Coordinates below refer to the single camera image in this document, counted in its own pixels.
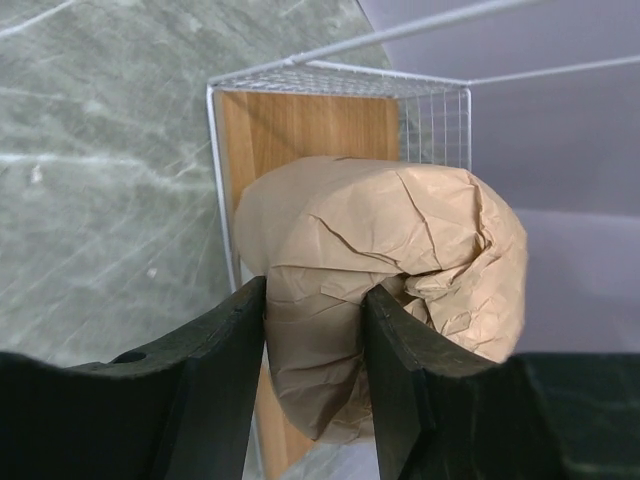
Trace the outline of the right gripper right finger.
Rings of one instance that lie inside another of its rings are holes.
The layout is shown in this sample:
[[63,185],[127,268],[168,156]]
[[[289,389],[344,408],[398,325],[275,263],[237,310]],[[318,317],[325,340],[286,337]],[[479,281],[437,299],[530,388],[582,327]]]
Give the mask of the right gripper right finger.
[[635,479],[639,358],[526,353],[494,363],[382,287],[364,344],[384,479]]

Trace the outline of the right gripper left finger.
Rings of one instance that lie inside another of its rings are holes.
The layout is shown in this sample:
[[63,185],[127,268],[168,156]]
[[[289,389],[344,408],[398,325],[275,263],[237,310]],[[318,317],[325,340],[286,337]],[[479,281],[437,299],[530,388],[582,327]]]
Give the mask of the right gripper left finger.
[[1,356],[5,479],[239,479],[266,282],[108,363]]

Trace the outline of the brown roll with bear print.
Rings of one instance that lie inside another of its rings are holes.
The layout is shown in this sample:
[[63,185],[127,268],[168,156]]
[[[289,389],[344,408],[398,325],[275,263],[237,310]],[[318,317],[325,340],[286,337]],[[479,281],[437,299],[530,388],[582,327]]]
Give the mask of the brown roll with bear print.
[[467,170],[302,158],[244,190],[234,229],[241,261],[266,280],[275,394],[312,440],[373,435],[360,305],[375,286],[494,362],[513,352],[523,330],[526,230]]

